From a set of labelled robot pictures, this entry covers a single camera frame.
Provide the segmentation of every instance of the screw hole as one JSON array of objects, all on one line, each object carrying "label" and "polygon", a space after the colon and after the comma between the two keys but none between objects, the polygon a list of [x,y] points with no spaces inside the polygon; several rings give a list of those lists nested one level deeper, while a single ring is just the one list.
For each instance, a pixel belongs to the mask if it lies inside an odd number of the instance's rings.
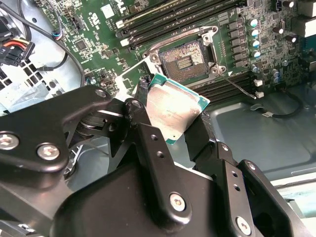
[{"label": "screw hole", "polygon": [[111,123],[109,126],[109,131],[114,132],[117,129],[117,125],[115,123]]},{"label": "screw hole", "polygon": [[164,158],[164,154],[163,154],[162,152],[157,152],[157,156],[158,156],[159,158]]},{"label": "screw hole", "polygon": [[235,188],[238,192],[240,192],[240,187],[238,187],[237,184],[234,184],[234,188]]},{"label": "screw hole", "polygon": [[154,141],[157,141],[157,140],[158,140],[158,138],[157,138],[156,135],[151,135],[151,138],[152,138],[152,140],[154,140]]},{"label": "screw hole", "polygon": [[135,105],[138,108],[142,107],[142,105],[137,100],[133,100],[132,104]]}]

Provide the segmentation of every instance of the silver screw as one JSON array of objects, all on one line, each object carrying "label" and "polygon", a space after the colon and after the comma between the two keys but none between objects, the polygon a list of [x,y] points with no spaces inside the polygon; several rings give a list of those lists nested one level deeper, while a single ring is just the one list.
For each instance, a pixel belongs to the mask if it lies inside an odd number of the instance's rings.
[{"label": "silver screw", "polygon": [[176,211],[183,211],[186,208],[183,198],[178,194],[170,195],[170,203]]},{"label": "silver screw", "polygon": [[106,97],[106,93],[103,90],[95,90],[95,93],[100,97]]},{"label": "silver screw", "polygon": [[253,163],[248,162],[248,165],[252,170],[256,170],[256,167],[253,165]]},{"label": "silver screw", "polygon": [[226,146],[225,144],[222,144],[222,148],[223,148],[225,151],[229,151],[228,146]]},{"label": "silver screw", "polygon": [[19,139],[12,134],[0,134],[0,149],[12,150],[19,145]]},{"label": "silver screw", "polygon": [[38,156],[45,160],[53,160],[59,157],[59,150],[51,144],[42,145],[38,148]]},{"label": "silver screw", "polygon": [[236,218],[236,223],[239,227],[239,229],[247,236],[249,236],[251,234],[251,228],[249,226],[249,224],[246,222],[245,219],[243,219],[242,217],[238,216]]},{"label": "silver screw", "polygon": [[95,85],[96,83],[97,83],[97,80],[96,80],[96,79],[91,79],[91,80],[90,80],[90,84],[91,84],[91,85]]}]

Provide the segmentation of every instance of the small wire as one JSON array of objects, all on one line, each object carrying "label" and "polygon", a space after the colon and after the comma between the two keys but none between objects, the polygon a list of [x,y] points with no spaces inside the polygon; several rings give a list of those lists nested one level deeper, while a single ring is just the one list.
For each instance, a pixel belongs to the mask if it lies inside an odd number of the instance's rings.
[{"label": "small wire", "polygon": [[17,41],[17,42],[20,42],[20,43],[23,43],[23,44],[26,44],[26,45],[29,45],[30,42],[26,41],[26,40],[23,40],[23,39],[12,39],[13,41]]},{"label": "small wire", "polygon": [[236,83],[232,82],[231,80],[224,78],[224,80],[228,81],[230,84],[232,84],[234,87],[236,87],[238,90],[240,90],[242,93],[244,93],[245,95],[249,96],[252,99],[257,99],[256,96],[248,93],[247,91],[245,91],[244,89],[242,89],[239,85],[237,85]]},{"label": "small wire", "polygon": [[63,26],[62,26],[62,23],[61,23],[61,20],[60,20],[60,17],[58,15],[58,12],[56,11],[54,5],[51,3],[50,0],[46,0],[46,2],[48,3],[48,5],[51,7],[51,9],[53,10],[54,14],[55,14],[55,17],[56,17],[56,20],[57,20],[57,23],[58,23],[58,32],[52,32],[52,35],[55,37],[55,40],[60,40],[63,36]]},{"label": "small wire", "polygon": [[26,50],[26,46],[23,45],[23,44],[21,44],[21,43],[19,43],[19,42],[9,41],[8,43],[5,43],[5,44],[4,44],[5,47],[11,46],[11,45],[13,45],[13,46],[19,46],[19,47],[22,48],[23,50]]}]

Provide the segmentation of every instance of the capacitor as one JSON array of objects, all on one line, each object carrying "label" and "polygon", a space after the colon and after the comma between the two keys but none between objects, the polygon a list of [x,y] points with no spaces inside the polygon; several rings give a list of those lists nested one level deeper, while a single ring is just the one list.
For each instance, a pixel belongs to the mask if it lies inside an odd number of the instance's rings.
[{"label": "capacitor", "polygon": [[279,83],[280,82],[280,78],[273,78],[273,82],[274,83]]},{"label": "capacitor", "polygon": [[274,77],[274,78],[279,78],[280,77],[280,73],[277,69],[273,69],[271,71],[271,75]]},{"label": "capacitor", "polygon": [[254,48],[259,48],[260,42],[259,42],[258,40],[256,40],[256,39],[254,39],[254,40],[252,40],[252,41],[250,42],[250,45],[251,45],[252,47],[254,47]]},{"label": "capacitor", "polygon": [[285,40],[288,41],[288,42],[291,42],[291,43],[295,43],[297,38],[294,37],[294,36],[286,36]]},{"label": "capacitor", "polygon": [[257,72],[260,71],[260,69],[259,69],[256,65],[254,65],[254,64],[251,65],[250,69],[251,69],[251,71],[252,71],[253,73],[257,73]]},{"label": "capacitor", "polygon": [[282,5],[285,6],[285,7],[292,8],[292,7],[294,7],[294,1],[284,1],[282,3]]},{"label": "capacitor", "polygon": [[249,32],[249,34],[250,34],[251,36],[253,36],[253,37],[256,37],[256,36],[259,35],[259,31],[254,29],[254,30],[251,30],[251,31]]},{"label": "capacitor", "polygon": [[288,66],[288,61],[284,60],[284,61],[282,62],[282,66],[287,67],[287,66]]},{"label": "capacitor", "polygon": [[282,29],[282,28],[280,28],[280,27],[274,27],[274,28],[272,29],[272,31],[273,31],[274,33],[277,33],[277,34],[279,34],[279,35],[282,35],[283,32],[284,32],[284,29]]},{"label": "capacitor", "polygon": [[258,50],[255,50],[251,53],[251,56],[254,58],[260,57],[261,53]]},{"label": "capacitor", "polygon": [[250,19],[250,20],[248,20],[248,25],[254,28],[258,25],[258,20],[257,19]]}]

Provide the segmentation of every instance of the wire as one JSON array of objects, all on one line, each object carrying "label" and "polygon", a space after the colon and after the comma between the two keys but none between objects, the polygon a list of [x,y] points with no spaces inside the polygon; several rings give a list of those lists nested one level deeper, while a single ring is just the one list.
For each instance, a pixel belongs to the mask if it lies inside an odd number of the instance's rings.
[{"label": "wire", "polygon": [[[20,16],[25,19],[23,9],[22,9],[22,0],[18,0],[18,12],[19,12]],[[23,24],[23,28],[25,31],[25,39],[27,41],[31,41],[32,40],[32,32],[31,32],[30,27],[27,26],[26,24]]]},{"label": "wire", "polygon": [[60,68],[61,66],[63,66],[65,64],[65,62],[67,61],[67,59],[68,59],[68,54],[65,53],[65,56],[64,56],[63,60],[57,66],[55,66],[55,67],[43,66],[43,67],[37,68],[37,70],[44,71],[44,72],[54,71],[55,69]]},{"label": "wire", "polygon": [[304,103],[302,102],[302,100],[300,98],[298,98],[296,95],[294,95],[286,90],[281,90],[281,92],[285,93],[289,98],[291,98],[292,100],[297,102],[298,107],[293,112],[291,112],[289,114],[285,114],[285,115],[276,115],[276,114],[273,114],[262,107],[256,109],[256,111],[261,112],[262,115],[264,115],[266,117],[273,117],[276,119],[289,119],[289,118],[292,118],[292,117],[298,115],[302,111],[302,109],[304,108]]},{"label": "wire", "polygon": [[58,12],[56,11],[54,5],[51,3],[50,0],[46,0],[46,2],[48,3],[48,5],[51,7],[51,9],[53,10],[56,20],[58,22],[58,31],[57,34],[55,32],[52,32],[52,35],[55,37],[55,40],[60,40],[63,36],[63,26],[61,24],[61,20],[60,17],[58,15]]},{"label": "wire", "polygon": [[238,90],[240,90],[242,93],[244,93],[245,95],[249,96],[252,99],[257,99],[256,96],[248,93],[247,91],[245,91],[244,89],[242,89],[239,85],[237,85],[236,83],[232,82],[231,80],[229,80],[228,78],[224,78],[224,80],[228,81],[230,84],[232,84],[234,87],[236,87]]},{"label": "wire", "polygon": [[23,39],[12,39],[11,41],[16,41],[16,42],[20,42],[20,43],[23,43],[24,45],[29,45],[30,42],[26,41],[26,40],[23,40]]},{"label": "wire", "polygon": [[58,44],[67,53],[67,55],[74,61],[76,67],[78,68],[78,70],[81,74],[80,85],[81,86],[84,85],[85,74],[84,74],[84,70],[82,68],[82,65],[80,64],[78,59],[62,43],[60,43],[59,41],[55,41],[50,33],[46,32],[45,30],[41,29],[40,27],[32,24],[31,22],[29,22],[29,21],[25,20],[24,18],[22,18],[21,16],[19,16],[15,11],[13,11],[9,6],[4,4],[2,1],[0,1],[0,8],[2,10],[4,10],[5,12],[7,12],[8,14],[10,14],[11,16],[13,16],[15,19],[21,21],[23,24],[26,24],[27,26],[31,27],[32,29],[36,30],[37,32],[41,33],[42,35],[46,36],[47,38],[49,38],[50,40],[52,40],[56,44]]},{"label": "wire", "polygon": [[11,45],[13,45],[13,46],[19,46],[20,48],[23,49],[23,51],[26,50],[26,46],[23,45],[23,44],[21,44],[21,43],[19,43],[19,42],[9,41],[8,43],[5,43],[5,44],[4,44],[5,47],[11,46]]}]

